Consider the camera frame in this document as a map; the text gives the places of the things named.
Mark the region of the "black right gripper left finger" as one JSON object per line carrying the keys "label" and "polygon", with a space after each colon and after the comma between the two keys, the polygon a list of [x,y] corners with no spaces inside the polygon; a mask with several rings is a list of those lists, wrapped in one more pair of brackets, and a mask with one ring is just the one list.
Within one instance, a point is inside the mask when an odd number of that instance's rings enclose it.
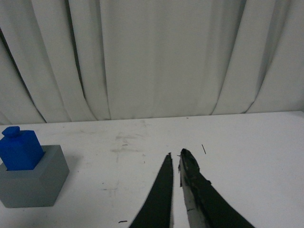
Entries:
{"label": "black right gripper left finger", "polygon": [[168,153],[131,228],[172,228],[173,164]]}

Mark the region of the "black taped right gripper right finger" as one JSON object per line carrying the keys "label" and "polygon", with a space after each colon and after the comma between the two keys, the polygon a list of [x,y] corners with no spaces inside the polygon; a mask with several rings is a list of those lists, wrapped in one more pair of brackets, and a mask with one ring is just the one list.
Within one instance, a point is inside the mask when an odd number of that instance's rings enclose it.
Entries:
{"label": "black taped right gripper right finger", "polygon": [[187,149],[181,150],[179,172],[191,228],[253,227],[200,173],[196,159]]}

